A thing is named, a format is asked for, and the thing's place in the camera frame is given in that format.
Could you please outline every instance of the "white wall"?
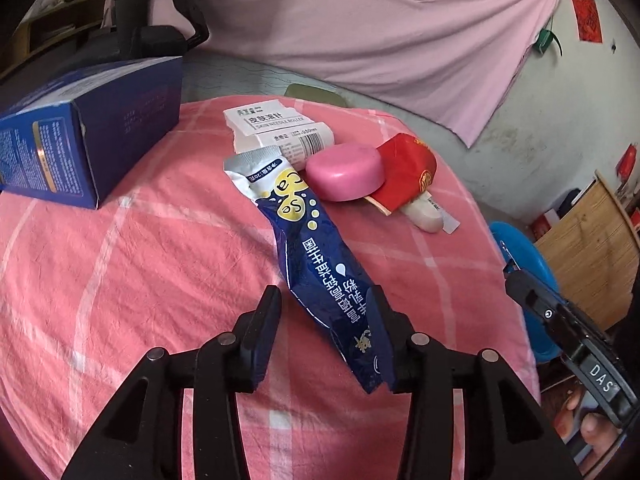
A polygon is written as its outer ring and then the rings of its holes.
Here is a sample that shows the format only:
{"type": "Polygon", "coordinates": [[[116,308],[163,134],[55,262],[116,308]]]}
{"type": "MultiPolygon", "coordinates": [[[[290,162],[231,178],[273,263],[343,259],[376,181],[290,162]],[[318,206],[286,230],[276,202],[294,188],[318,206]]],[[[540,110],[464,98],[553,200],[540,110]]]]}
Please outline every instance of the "white wall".
{"type": "Polygon", "coordinates": [[[640,48],[609,1],[596,4],[604,43],[578,40],[572,1],[562,0],[553,30],[564,56],[555,45],[542,57],[532,52],[470,150],[444,128],[401,116],[478,200],[515,218],[533,220],[596,169],[617,187],[616,163],[640,142],[640,48]]]}

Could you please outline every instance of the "pink soap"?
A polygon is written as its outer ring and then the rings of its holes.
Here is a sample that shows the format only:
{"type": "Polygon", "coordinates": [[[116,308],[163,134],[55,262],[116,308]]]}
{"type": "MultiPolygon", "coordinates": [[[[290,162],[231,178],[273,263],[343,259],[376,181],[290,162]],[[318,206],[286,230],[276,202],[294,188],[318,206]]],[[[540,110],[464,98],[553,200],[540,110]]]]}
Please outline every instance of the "pink soap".
{"type": "Polygon", "coordinates": [[[305,181],[318,198],[344,202],[377,190],[385,182],[385,170],[376,148],[345,142],[310,156],[305,181]]]}

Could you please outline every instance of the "cardboard box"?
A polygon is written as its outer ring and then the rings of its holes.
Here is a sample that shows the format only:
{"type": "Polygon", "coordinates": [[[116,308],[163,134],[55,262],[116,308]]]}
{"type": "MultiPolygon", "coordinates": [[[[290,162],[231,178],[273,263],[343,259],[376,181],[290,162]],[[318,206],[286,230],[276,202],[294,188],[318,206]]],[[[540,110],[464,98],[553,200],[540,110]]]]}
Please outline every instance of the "cardboard box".
{"type": "Polygon", "coordinates": [[[0,190],[97,208],[178,122],[182,58],[71,72],[0,116],[0,190]]]}

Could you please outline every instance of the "screw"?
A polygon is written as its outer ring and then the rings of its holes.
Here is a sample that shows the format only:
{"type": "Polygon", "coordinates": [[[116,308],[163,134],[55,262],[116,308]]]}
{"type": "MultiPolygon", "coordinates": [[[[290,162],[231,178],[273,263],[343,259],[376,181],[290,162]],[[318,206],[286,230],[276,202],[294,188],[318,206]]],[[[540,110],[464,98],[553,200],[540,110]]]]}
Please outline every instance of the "screw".
{"type": "Polygon", "coordinates": [[[498,357],[500,357],[498,352],[491,350],[490,348],[482,351],[482,359],[489,361],[490,363],[495,363],[498,360],[498,357]]]}
{"type": "Polygon", "coordinates": [[[146,358],[150,361],[156,361],[164,355],[164,348],[159,346],[152,348],[149,352],[146,353],[146,358]]]}
{"type": "Polygon", "coordinates": [[[429,339],[429,336],[426,334],[423,334],[422,332],[416,332],[415,334],[413,334],[411,336],[411,341],[418,346],[425,346],[429,344],[429,341],[431,341],[431,339],[429,339]]]}
{"type": "Polygon", "coordinates": [[[218,336],[218,342],[224,346],[232,345],[236,342],[236,334],[233,332],[223,332],[218,336]]]}

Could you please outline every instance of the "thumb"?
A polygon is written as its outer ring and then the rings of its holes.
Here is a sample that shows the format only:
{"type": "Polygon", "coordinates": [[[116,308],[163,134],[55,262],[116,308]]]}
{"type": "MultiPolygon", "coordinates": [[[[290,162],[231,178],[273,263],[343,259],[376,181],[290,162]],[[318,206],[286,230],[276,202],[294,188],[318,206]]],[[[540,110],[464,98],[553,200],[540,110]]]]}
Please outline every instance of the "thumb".
{"type": "Polygon", "coordinates": [[[616,427],[599,413],[588,413],[582,420],[580,432],[584,441],[593,447],[593,452],[598,458],[613,446],[618,437],[616,427]]]}

